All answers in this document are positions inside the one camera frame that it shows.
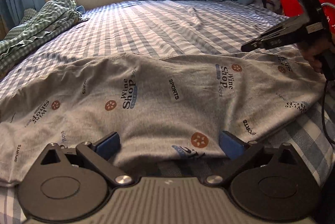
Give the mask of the person right hand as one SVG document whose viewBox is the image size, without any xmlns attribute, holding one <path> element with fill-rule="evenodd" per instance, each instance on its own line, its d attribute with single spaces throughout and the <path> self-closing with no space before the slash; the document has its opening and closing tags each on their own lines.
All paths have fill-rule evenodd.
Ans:
<svg viewBox="0 0 335 224">
<path fill-rule="evenodd" d="M 330 42 L 327 39 L 319 39 L 311 45 L 298 43 L 297 47 L 300 50 L 303 58 L 310 64 L 314 71 L 321 74 L 323 73 L 322 62 L 318 60 L 316 56 L 327 49 L 334 52 L 334 42 Z"/>
</svg>

